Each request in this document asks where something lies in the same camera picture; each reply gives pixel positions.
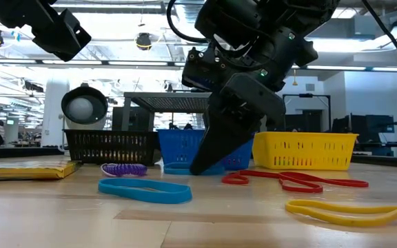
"black robotic arm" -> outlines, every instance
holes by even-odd
[[[191,166],[193,174],[201,174],[248,142],[265,115],[276,125],[283,120],[285,104],[276,92],[293,64],[304,66],[318,58],[305,37],[330,20],[338,2],[205,2],[195,27],[209,45],[205,52],[195,48],[189,52],[182,82],[212,92],[205,113],[208,128]],[[227,51],[215,36],[243,48]]]
[[[33,42],[63,61],[70,61],[90,41],[69,10],[58,14],[50,5],[56,0],[0,0],[0,23],[7,28],[32,27]]]

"red strap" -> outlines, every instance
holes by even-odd
[[[256,176],[264,178],[277,178],[284,190],[291,192],[301,193],[321,193],[323,186],[309,182],[329,183],[331,185],[340,185],[347,187],[369,187],[369,183],[361,180],[348,180],[348,179],[324,179],[316,176],[307,175],[299,172],[257,172],[252,170],[242,170],[229,174],[221,179],[222,183],[231,185],[246,185],[249,184],[249,179],[246,176]],[[291,181],[304,185],[306,187],[292,187],[285,184],[285,181]]]

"purple spiral toy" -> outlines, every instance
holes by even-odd
[[[101,166],[102,172],[106,176],[120,177],[125,175],[144,176],[146,175],[147,167],[141,164],[103,164]]]

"wooden table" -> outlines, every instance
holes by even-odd
[[[62,156],[18,158],[38,161]],[[58,181],[0,182],[0,248],[68,247],[389,247],[397,248],[397,221],[379,228],[340,227],[289,214],[289,199],[350,205],[397,204],[397,168],[354,164],[348,172],[308,172],[356,178],[369,189],[325,186],[323,194],[284,192],[276,180],[223,185],[219,176],[148,178],[192,187],[194,199],[159,205],[99,193],[99,167],[85,165]]]

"yellow box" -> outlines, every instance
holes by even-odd
[[[62,179],[80,168],[69,161],[25,161],[0,163],[0,180]]]
[[[347,170],[357,134],[262,132],[255,135],[255,164],[269,169]]]

